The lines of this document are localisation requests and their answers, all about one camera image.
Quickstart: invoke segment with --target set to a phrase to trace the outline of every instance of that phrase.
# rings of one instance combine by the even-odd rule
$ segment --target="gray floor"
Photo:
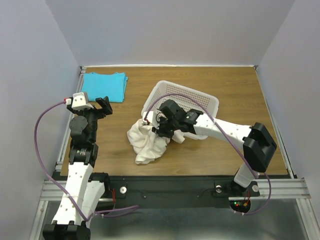
[[[50,223],[58,202],[51,203]],[[253,208],[263,204],[252,203]],[[91,240],[305,240],[308,239],[295,200],[272,200],[251,216],[231,209],[139,209],[116,218],[95,216]]]

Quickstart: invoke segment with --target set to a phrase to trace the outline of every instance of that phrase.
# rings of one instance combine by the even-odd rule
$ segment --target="aluminum frame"
[[[82,66],[80,68],[81,68],[81,72],[79,76],[79,83],[76,89],[77,92],[79,92],[82,88],[83,81],[84,81],[84,73],[86,73],[86,69],[87,69],[85,66]],[[267,109],[269,111],[269,115],[271,118],[271,122],[275,130],[276,137],[278,139],[279,148],[283,156],[284,164],[291,177],[291,179],[271,179],[271,186],[272,186],[271,199],[296,199],[298,209],[300,211],[301,218],[302,218],[309,240],[320,240],[320,228],[319,228],[314,210],[311,205],[311,201],[310,201],[311,196],[309,194],[307,184],[304,179],[294,178],[295,176],[292,171],[284,144],[282,142],[280,131],[273,118],[273,115],[270,112],[268,103],[265,98],[264,100],[266,102]],[[70,121],[73,117],[74,117],[74,114],[71,113],[68,120]],[[69,135],[70,135],[70,129],[67,126],[65,130],[64,138],[62,140],[59,155],[56,161],[56,167],[55,167],[56,171],[61,171],[62,169],[62,164],[65,157],[67,145],[68,145]],[[261,195],[259,197],[252,197],[252,199],[266,199],[269,194],[268,181],[265,179],[256,179],[256,181],[258,183],[259,191]],[[63,195],[62,191],[59,190],[58,187],[55,186],[52,182],[44,181],[29,240],[43,239],[41,232],[45,222],[45,216],[46,216],[46,211],[47,211],[49,202],[60,201],[62,195]],[[238,200],[239,198],[230,197],[229,199]],[[99,201],[111,202],[112,199],[101,198]]]

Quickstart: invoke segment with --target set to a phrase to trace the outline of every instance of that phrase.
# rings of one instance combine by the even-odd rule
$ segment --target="bolt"
[[[127,192],[127,188],[125,186],[120,187],[120,193],[125,194]]]
[[[220,185],[215,186],[215,191],[220,194],[222,193],[222,187]]]
[[[252,191],[254,191],[255,193],[259,192],[259,187],[258,187],[258,185],[253,185],[253,186],[252,186]]]

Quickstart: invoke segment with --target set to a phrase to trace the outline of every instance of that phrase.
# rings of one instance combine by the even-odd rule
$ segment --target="white wall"
[[[44,0],[6,0],[0,7],[0,239],[26,240],[44,174],[33,131],[40,113],[76,89],[79,67]],[[39,148],[53,170],[68,112],[40,124]]]
[[[257,65],[294,0],[46,0],[81,65]]]
[[[257,68],[293,170],[320,221],[320,1],[297,0]]]

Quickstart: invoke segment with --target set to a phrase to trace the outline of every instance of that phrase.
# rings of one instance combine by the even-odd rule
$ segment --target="crumpled white towel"
[[[127,132],[130,144],[133,146],[136,164],[148,164],[157,158],[160,158],[167,150],[170,138],[160,137],[152,132],[152,125],[145,125],[142,119],[139,119]],[[182,143],[185,138],[180,131],[174,131],[172,138],[177,143]]]

